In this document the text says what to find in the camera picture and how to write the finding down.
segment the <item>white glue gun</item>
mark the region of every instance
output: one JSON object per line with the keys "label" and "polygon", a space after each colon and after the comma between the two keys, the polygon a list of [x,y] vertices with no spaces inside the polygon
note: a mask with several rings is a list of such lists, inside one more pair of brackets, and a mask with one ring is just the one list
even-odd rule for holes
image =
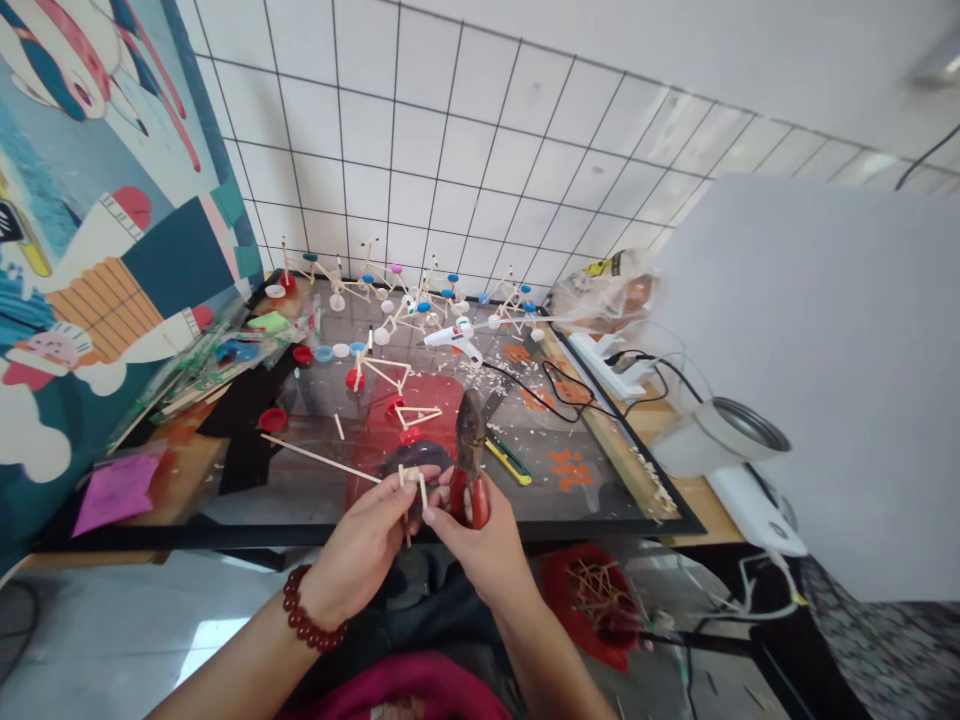
{"label": "white glue gun", "polygon": [[473,337],[473,325],[465,317],[458,317],[453,327],[437,330],[434,333],[423,338],[423,344],[427,347],[440,347],[441,345],[453,345],[453,347],[462,351],[470,360],[470,365],[478,368],[483,365],[483,355],[470,342]]}

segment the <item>plastic bag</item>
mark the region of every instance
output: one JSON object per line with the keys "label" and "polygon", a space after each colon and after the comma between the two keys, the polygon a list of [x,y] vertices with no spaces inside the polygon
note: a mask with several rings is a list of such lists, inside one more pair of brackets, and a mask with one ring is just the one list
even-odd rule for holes
{"label": "plastic bag", "polygon": [[656,285],[651,254],[621,250],[557,281],[546,308],[565,332],[611,335],[649,313]]}

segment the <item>green plastic item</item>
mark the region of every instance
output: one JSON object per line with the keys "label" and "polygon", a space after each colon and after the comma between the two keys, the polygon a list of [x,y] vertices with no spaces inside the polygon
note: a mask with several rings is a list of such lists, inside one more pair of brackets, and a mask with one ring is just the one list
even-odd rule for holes
{"label": "green plastic item", "polygon": [[247,327],[252,327],[254,330],[264,330],[266,332],[279,332],[284,328],[290,327],[290,322],[274,310],[266,315],[261,315],[258,318],[250,320],[247,322]]}

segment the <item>tiled floor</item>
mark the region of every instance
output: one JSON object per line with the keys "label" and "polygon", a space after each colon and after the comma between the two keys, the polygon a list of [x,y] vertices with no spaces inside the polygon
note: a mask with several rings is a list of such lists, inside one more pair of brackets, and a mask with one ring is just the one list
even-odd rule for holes
{"label": "tiled floor", "polygon": [[[0,688],[0,718],[113,720],[146,715],[223,645],[285,575],[174,553],[163,567],[24,573],[41,616]],[[28,622],[20,593],[0,594],[0,635]],[[0,675],[19,640],[0,640]]]}

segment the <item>right hand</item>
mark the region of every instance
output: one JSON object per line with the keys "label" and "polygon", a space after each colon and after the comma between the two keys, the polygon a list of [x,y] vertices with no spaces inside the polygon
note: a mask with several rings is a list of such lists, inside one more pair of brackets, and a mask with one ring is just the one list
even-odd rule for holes
{"label": "right hand", "polygon": [[510,501],[486,473],[480,482],[486,483],[490,500],[490,519],[483,528],[465,528],[438,507],[443,502],[439,491],[430,496],[423,520],[463,565],[480,599],[491,610],[502,612],[511,604],[539,597],[539,592],[523,554]]}

